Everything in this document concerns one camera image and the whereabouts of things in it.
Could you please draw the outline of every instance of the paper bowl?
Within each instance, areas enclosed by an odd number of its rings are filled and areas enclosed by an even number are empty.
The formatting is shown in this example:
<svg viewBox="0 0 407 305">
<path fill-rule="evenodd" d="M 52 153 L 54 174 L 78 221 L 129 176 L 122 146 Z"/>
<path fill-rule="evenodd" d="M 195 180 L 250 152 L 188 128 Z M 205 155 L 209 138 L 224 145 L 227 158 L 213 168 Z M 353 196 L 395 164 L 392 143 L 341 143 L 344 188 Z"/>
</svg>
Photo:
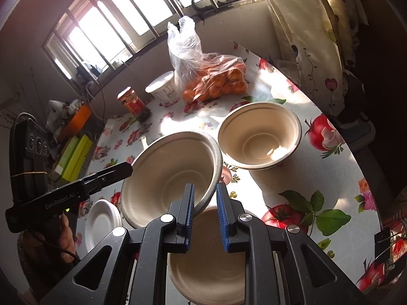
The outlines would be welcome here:
<svg viewBox="0 0 407 305">
<path fill-rule="evenodd" d="M 238 305 L 245 299 L 245 253 L 223 248 L 217 207 L 194 219 L 186 254 L 168 255 L 168 271 L 178 291 L 198 305 Z"/>
<path fill-rule="evenodd" d="M 218 143 L 225 161 L 246 170 L 276 166 L 298 147 L 301 123 L 291 110 L 272 102 L 244 105 L 223 120 Z"/>
<path fill-rule="evenodd" d="M 121 208 L 133 228 L 146 226 L 182 198 L 185 184 L 195 185 L 195 215 L 209 204 L 222 174 L 215 139 L 204 132 L 178 132 L 154 141 L 133 163 L 123 182 Z"/>
</svg>

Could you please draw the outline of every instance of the stack of plates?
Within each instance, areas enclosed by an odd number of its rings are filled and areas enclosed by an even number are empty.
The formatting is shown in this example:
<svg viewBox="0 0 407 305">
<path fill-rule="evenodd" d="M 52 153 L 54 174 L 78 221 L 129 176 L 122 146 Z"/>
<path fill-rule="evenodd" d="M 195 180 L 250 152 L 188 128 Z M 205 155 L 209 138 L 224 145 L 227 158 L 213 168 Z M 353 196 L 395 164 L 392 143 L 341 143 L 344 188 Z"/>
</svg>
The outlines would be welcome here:
<svg viewBox="0 0 407 305">
<path fill-rule="evenodd" d="M 122 226 L 119 210 L 107 200 L 97 201 L 88 214 L 85 225 L 86 250 L 90 252 L 113 229 Z"/>
</svg>

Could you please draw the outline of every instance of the bowl rim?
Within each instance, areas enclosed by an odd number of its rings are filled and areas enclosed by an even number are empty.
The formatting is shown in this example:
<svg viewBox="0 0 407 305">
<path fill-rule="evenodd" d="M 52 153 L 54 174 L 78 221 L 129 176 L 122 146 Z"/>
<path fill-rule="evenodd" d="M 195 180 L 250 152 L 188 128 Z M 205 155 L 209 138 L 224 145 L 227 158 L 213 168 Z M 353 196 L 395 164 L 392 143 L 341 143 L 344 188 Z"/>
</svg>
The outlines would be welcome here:
<svg viewBox="0 0 407 305">
<path fill-rule="evenodd" d="M 245 164 L 245 163 L 235 160 L 234 158 L 232 158 L 231 156 L 229 156 L 226 152 L 224 152 L 222 150 L 222 146 L 219 141 L 219 137 L 222 132 L 222 128 L 226 127 L 228 122 L 231 120 L 230 117 L 233 116 L 233 114 L 236 114 L 237 112 L 239 112 L 240 110 L 245 110 L 245 109 L 252 110 L 253 109 L 252 107 L 254 107 L 254 106 L 263 106 L 264 108 L 268 108 L 268 109 L 271 108 L 272 106 L 274 106 L 274 107 L 277 107 L 278 109 L 285 110 L 286 112 L 288 112 L 288 114 L 290 115 L 291 119 L 294 121 L 294 124 L 297 126 L 297 129 L 298 129 L 298 135 L 297 135 L 297 138 L 295 139 L 294 146 L 288 153 L 286 153 L 283 157 L 281 157 L 275 161 L 272 161 L 269 163 L 257 164 L 257 165 Z M 278 104 L 275 102 L 253 102 L 253 103 L 245 104 L 245 105 L 229 112 L 227 114 L 227 116 L 225 117 L 225 119 L 222 121 L 221 125 L 219 126 L 217 133 L 218 133 L 218 136 L 217 136 L 218 144 L 222 151 L 225 162 L 227 162 L 228 164 L 231 164 L 233 166 L 236 166 L 238 168 L 244 169 L 244 170 L 264 170 L 264 169 L 267 169 L 267 168 L 270 168 L 270 167 L 273 167 L 273 166 L 276 166 L 276 165 L 282 163 L 289 156 L 291 156 L 294 153 L 294 151 L 296 151 L 296 149 L 298 148 L 298 146 L 300 144 L 301 138 L 302 138 L 302 126 L 301 126 L 300 120 L 298 119 L 298 116 L 291 109 L 286 108 L 286 107 L 282 106 L 281 104 Z"/>
<path fill-rule="evenodd" d="M 204 193 L 201 200 L 197 204 L 195 204 L 194 216 L 197 216 L 208 206 L 210 200 L 212 199 L 213 194 L 216 191 L 216 185 L 218 184 L 219 179 L 221 178 L 221 175 L 222 175 L 222 166 L 223 166 L 222 152 L 219 147 L 219 144 L 216 142 L 216 140 L 212 136 L 210 136 L 206 132 L 201 132 L 201 131 L 182 131 L 182 132 L 175 132 L 175 133 L 171 133 L 168 135 L 164 135 L 164 136 L 160 137 L 159 139 L 153 141 L 146 149 L 144 149 L 133 161 L 132 166 L 134 166 L 136 164 L 136 162 L 140 161 L 140 159 L 142 159 L 144 156 L 149 155 L 151 148 L 156 146 L 157 143 L 162 142 L 162 141 L 167 141 L 167 142 L 175 141 L 176 139 L 172 140 L 171 137 L 178 137 L 180 135 L 182 136 L 182 134 L 185 135 L 182 137 L 183 139 L 187 138 L 187 137 L 193 137 L 194 139 L 198 139 L 198 137 L 201 137 L 201 140 L 204 143 L 206 143 L 211 149 L 210 153 L 211 153 L 212 161 L 213 161 L 213 165 L 214 165 L 212 179 L 208 186 L 208 189 Z M 132 215 L 130 215 L 130 212 L 127 210 L 127 207 L 125 205 L 123 205 L 123 198 L 126 196 L 126 194 L 123 192 L 123 190 L 124 190 L 125 184 L 127 182 L 129 182 L 128 179 L 130 179 L 130 178 L 131 178 L 131 176 L 129 178 L 126 178 L 123 181 L 123 184 L 121 187 L 120 206 L 121 206 L 121 209 L 122 209 L 122 212 L 123 212 L 123 215 L 124 215 L 126 221 L 129 223 L 130 226 L 137 229 L 137 228 L 145 227 L 145 226 L 135 223 L 132 219 Z"/>
</svg>

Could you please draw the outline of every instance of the floral curtain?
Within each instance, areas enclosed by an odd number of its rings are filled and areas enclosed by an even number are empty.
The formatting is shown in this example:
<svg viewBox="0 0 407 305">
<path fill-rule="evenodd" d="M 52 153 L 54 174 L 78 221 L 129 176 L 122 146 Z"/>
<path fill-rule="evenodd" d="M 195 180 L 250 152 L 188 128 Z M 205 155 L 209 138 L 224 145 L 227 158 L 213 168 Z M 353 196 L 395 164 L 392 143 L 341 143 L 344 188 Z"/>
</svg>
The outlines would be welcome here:
<svg viewBox="0 0 407 305">
<path fill-rule="evenodd" d="M 275 66 L 326 114 L 344 109 L 346 66 L 355 66 L 360 0 L 266 0 L 282 60 Z"/>
</svg>

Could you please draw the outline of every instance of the paper cup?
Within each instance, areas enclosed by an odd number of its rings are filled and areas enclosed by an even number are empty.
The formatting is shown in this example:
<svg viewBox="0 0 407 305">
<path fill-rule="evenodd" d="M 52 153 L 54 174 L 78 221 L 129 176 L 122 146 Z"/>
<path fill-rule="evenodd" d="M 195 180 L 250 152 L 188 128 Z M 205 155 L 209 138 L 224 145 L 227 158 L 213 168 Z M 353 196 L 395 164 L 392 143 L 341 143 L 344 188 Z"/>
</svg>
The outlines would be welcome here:
<svg viewBox="0 0 407 305">
<path fill-rule="evenodd" d="M 174 71 L 164 73 L 162 76 L 155 79 L 146 87 L 146 92 L 160 100 L 164 106 L 176 102 L 180 97 L 178 96 L 175 87 Z"/>
</svg>

